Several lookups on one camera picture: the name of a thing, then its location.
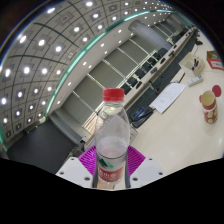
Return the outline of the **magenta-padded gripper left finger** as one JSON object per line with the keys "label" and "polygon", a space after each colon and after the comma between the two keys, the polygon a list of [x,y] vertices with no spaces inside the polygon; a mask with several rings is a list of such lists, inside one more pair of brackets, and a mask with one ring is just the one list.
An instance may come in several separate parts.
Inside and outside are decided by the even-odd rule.
{"label": "magenta-padded gripper left finger", "polygon": [[97,156],[93,146],[78,157],[70,157],[57,171],[57,176],[84,188],[96,188]]}

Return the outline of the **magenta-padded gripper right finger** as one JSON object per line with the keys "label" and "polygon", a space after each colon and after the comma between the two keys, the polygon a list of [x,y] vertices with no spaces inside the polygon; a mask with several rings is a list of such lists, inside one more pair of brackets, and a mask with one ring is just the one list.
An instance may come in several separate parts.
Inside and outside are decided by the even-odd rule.
{"label": "magenta-padded gripper right finger", "polygon": [[125,186],[140,188],[165,176],[165,172],[152,158],[147,158],[132,146],[128,147]]}

